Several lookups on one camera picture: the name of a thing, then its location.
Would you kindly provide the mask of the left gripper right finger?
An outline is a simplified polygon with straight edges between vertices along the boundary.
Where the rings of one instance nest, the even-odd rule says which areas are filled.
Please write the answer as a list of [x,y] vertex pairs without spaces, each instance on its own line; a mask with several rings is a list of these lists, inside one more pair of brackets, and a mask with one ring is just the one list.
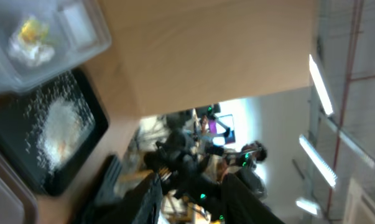
[[234,174],[221,183],[221,203],[226,224],[284,224]]

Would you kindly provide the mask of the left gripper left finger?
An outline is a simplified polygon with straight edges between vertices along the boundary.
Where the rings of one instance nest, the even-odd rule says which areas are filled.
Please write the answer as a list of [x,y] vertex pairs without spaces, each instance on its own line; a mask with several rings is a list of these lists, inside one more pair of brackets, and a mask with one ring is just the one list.
[[157,224],[162,198],[160,178],[156,173],[150,173],[96,223]]

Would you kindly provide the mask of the white tissue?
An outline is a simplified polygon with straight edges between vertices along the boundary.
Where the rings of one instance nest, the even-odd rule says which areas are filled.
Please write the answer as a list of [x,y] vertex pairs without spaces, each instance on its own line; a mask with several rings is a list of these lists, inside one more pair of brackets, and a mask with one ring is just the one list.
[[8,54],[11,58],[23,63],[27,67],[38,67],[53,59],[55,49],[41,42],[28,44],[18,39],[9,41]]

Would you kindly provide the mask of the green orange snack wrapper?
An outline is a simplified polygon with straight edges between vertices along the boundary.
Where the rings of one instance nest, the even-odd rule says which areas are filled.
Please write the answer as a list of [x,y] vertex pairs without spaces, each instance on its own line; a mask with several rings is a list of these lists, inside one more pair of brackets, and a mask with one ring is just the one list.
[[44,42],[48,34],[49,24],[30,16],[22,23],[17,37],[27,44],[36,44]]

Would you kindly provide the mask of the pile of rice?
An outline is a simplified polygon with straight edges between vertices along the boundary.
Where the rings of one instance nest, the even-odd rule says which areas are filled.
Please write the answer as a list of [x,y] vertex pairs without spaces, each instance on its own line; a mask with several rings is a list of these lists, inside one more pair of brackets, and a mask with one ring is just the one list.
[[75,77],[54,78],[33,92],[23,117],[32,120],[25,133],[25,151],[37,150],[37,165],[49,174],[62,168],[92,131],[95,119]]

